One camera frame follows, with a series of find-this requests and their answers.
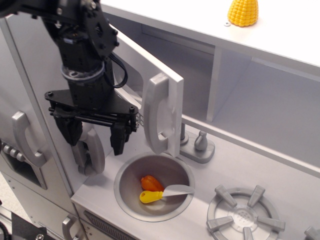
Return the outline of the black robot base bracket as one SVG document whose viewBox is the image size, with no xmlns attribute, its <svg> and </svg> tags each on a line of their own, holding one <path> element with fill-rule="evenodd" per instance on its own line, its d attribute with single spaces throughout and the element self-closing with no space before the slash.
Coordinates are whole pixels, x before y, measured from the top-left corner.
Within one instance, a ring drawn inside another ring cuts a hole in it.
<svg viewBox="0 0 320 240">
<path fill-rule="evenodd" d="M 0 214 L 1 240 L 50 240 L 46 232 L 30 222 L 14 216 Z"/>
</svg>

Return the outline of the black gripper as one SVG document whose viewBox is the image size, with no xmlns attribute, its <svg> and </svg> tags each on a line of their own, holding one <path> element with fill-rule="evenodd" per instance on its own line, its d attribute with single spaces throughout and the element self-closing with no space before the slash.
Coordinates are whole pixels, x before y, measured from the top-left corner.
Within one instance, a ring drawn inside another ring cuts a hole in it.
<svg viewBox="0 0 320 240">
<path fill-rule="evenodd" d="M 110 127 L 115 156 L 121 155 L 131 132 L 136 132 L 138 107 L 110 86 L 104 76 L 94 83 L 69 83 L 68 89 L 45 93 L 50 115 L 68 144 L 75 146 L 83 133 L 82 123 Z"/>
</svg>

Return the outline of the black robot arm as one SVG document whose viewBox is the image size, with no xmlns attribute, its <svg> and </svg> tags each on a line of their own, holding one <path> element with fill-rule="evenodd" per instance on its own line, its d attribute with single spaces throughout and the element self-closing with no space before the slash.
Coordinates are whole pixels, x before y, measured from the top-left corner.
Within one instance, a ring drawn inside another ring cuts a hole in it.
<svg viewBox="0 0 320 240">
<path fill-rule="evenodd" d="M 121 155 L 130 134 L 138 128 L 138 108 L 116 92 L 128 81 L 114 80 L 113 64 L 125 65 L 114 55 L 119 46 L 118 31 L 104 17 L 98 0 L 3 0 L 0 16 L 18 13 L 41 18 L 59 49 L 61 74 L 66 90 L 45 94 L 49 112 L 65 140 L 75 146 L 83 133 L 83 123 L 110 128 L 110 144 Z"/>
</svg>

